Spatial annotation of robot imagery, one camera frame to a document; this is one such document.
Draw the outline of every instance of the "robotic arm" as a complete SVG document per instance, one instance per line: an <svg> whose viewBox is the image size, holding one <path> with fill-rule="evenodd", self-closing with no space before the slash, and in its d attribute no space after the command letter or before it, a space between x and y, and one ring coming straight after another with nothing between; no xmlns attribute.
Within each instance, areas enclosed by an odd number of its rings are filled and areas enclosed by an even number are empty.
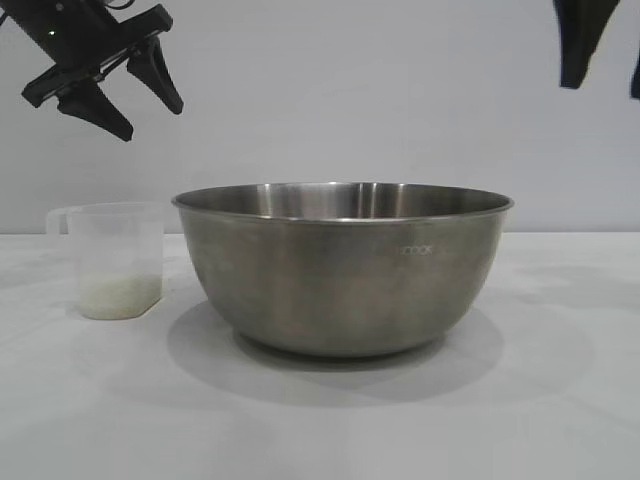
<svg viewBox="0 0 640 480"><path fill-rule="evenodd" d="M0 0L12 18L55 65L29 83L22 95L34 106L55 96L58 110L129 141L133 126L102 92L98 83L124 62L175 114L183 101L171 80L158 35L173 19L156 7L119 23L109 9L113 0Z"/></svg>
<svg viewBox="0 0 640 480"><path fill-rule="evenodd" d="M11 17L55 62L27 85L23 96L35 107L58 97L58 109L91 122L129 141L133 127L104 95L98 83L120 64L147 85L175 114L183 102L164 62L158 35L173 20L158 5L125 22L109 9L113 0L0 0ZM560 85L580 88L591 56L620 0L553 0L560 24L562 73ZM640 64L631 96L640 99Z"/></svg>

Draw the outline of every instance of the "clear plastic cup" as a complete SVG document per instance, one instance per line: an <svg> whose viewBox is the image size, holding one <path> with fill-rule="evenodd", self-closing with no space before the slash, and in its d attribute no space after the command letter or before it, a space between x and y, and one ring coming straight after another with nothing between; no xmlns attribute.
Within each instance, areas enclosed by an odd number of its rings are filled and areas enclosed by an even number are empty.
<svg viewBox="0 0 640 480"><path fill-rule="evenodd" d="M151 202L60 208L47 233L64 220L78 283L78 310L96 320L139 317L162 297L164 208Z"/></svg>

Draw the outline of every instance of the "white wall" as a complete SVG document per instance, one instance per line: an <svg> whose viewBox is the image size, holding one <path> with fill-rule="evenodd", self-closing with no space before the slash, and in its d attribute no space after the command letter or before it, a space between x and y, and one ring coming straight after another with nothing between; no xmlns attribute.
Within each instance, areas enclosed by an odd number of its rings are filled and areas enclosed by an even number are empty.
<svg viewBox="0 0 640 480"><path fill-rule="evenodd" d="M104 88L137 128L130 144L26 103L49 61L11 22L0 30L0 232L40 231L64 205L299 180L491 189L516 199L512 230L640 229L635 3L578 92L557 87L551 0L164 5L185 113L119 71Z"/></svg>

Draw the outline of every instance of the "white table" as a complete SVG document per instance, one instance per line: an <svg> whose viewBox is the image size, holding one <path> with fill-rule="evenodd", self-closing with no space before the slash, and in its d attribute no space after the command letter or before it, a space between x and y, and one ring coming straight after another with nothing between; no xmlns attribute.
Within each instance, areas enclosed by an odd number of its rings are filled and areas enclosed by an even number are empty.
<svg viewBox="0 0 640 480"><path fill-rule="evenodd" d="M444 342L311 365L234 338L181 236L145 317L86 320L0 237L2 480L640 478L640 234L508 234Z"/></svg>

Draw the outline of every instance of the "mixing bowl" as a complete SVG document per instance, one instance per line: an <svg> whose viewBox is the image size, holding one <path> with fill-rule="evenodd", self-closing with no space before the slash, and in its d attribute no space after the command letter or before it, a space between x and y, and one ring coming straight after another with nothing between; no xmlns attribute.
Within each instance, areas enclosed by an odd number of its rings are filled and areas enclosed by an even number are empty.
<svg viewBox="0 0 640 480"><path fill-rule="evenodd" d="M242 335L364 357L443 335L480 292L511 199L463 188L289 183L173 199L209 300Z"/></svg>

